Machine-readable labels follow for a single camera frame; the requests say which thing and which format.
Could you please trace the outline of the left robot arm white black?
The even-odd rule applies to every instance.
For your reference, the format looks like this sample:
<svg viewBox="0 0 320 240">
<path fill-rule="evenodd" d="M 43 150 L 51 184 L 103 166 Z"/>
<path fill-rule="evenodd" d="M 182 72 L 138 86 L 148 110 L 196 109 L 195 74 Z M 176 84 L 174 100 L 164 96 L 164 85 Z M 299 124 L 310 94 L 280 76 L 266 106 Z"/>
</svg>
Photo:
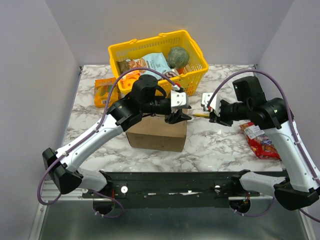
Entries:
<svg viewBox="0 0 320 240">
<path fill-rule="evenodd" d="M 179 85 L 170 94 L 158 85 L 152 75 L 142 75 L 133 83 L 131 91 L 115 101 L 102 118 L 69 144 L 42 153 L 45 168 L 65 195 L 77 188 L 93 190 L 99 197 L 110 194 L 111 185 L 102 171 L 81 169 L 82 163 L 102 145 L 139 123 L 143 117 L 163 115 L 168 124 L 191 119 L 184 113 L 190 109 L 188 95 Z"/>
</svg>

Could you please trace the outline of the brown cardboard express box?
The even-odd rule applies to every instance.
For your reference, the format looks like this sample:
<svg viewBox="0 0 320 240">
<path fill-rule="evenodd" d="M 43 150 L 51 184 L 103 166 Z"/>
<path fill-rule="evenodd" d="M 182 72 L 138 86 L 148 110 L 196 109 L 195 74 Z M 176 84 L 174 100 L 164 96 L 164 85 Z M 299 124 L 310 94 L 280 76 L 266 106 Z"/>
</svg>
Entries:
<svg viewBox="0 0 320 240">
<path fill-rule="evenodd" d="M 182 152 L 187 138 L 187 121 L 168 124 L 163 115 L 147 116 L 125 134 L 133 148 Z"/>
</svg>

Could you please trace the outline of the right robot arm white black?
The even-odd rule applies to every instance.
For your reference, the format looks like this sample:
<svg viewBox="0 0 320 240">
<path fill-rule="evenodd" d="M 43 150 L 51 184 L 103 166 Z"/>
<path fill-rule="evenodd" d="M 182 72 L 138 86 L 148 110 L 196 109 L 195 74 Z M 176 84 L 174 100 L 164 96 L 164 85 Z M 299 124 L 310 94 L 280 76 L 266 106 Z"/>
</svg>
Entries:
<svg viewBox="0 0 320 240">
<path fill-rule="evenodd" d="M 241 196 L 247 191 L 275 197 L 287 210 L 308 207 L 320 198 L 320 171 L 313 163 L 300 136 L 292 112 L 283 98 L 267 100 L 256 76 L 233 83 L 237 102 L 229 103 L 218 95 L 204 93 L 202 106 L 209 121 L 232 126 L 249 120 L 269 137 L 285 166 L 287 177 L 273 177 L 243 170 L 233 176 L 230 191 Z"/>
</svg>

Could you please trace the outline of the yellow utility knife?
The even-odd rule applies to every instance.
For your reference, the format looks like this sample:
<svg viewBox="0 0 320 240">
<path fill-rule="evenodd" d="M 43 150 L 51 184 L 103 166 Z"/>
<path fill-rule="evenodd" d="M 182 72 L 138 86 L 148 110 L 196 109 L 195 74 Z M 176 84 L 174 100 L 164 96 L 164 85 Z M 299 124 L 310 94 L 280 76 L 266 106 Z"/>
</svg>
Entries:
<svg viewBox="0 0 320 240">
<path fill-rule="evenodd" d="M 206 118 L 206 119 L 208 119 L 210 117 L 209 114 L 203 114 L 203 113 L 195 113 L 192 116 L 195 118 Z"/>
</svg>

